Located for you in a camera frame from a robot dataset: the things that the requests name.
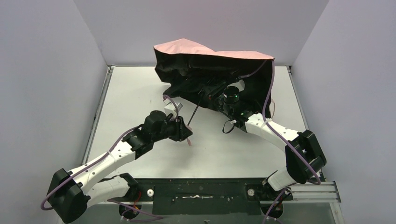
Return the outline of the pink folding umbrella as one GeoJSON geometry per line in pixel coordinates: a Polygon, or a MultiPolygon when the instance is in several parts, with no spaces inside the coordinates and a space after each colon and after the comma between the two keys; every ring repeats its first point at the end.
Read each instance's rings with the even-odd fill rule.
{"type": "Polygon", "coordinates": [[[271,118],[270,82],[275,71],[273,56],[250,50],[215,51],[200,43],[178,39],[153,47],[155,72],[169,83],[164,95],[183,98],[215,111],[216,99],[228,86],[236,86],[240,96],[259,106],[271,118]]]}

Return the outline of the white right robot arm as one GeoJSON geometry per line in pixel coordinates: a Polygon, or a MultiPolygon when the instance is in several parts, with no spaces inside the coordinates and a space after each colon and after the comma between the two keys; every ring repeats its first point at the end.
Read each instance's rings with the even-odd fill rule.
{"type": "Polygon", "coordinates": [[[267,177],[264,185],[280,191],[295,183],[305,184],[311,178],[320,180],[318,173],[327,160],[312,131],[299,132],[266,118],[264,112],[258,111],[259,106],[241,98],[235,86],[226,87],[213,103],[235,127],[265,139],[284,152],[285,167],[267,177]]]}

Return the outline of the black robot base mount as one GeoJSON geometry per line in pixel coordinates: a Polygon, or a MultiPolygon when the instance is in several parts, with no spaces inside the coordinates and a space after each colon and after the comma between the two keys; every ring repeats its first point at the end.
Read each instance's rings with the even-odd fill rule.
{"type": "Polygon", "coordinates": [[[137,221],[144,205],[150,205],[151,220],[176,215],[227,215],[269,213],[279,218],[284,202],[293,200],[291,188],[284,192],[263,184],[264,178],[126,178],[127,191],[111,200],[119,214],[137,221]]]}

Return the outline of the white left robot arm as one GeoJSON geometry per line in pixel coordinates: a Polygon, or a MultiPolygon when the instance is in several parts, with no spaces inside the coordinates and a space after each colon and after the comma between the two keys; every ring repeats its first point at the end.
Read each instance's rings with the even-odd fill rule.
{"type": "Polygon", "coordinates": [[[109,174],[149,152],[158,141],[182,142],[192,134],[183,117],[152,111],[143,124],[125,131],[102,155],[70,171],[56,171],[41,209],[54,210],[69,224],[95,204],[128,197],[137,191],[137,181],[128,173],[114,178],[109,174]]]}

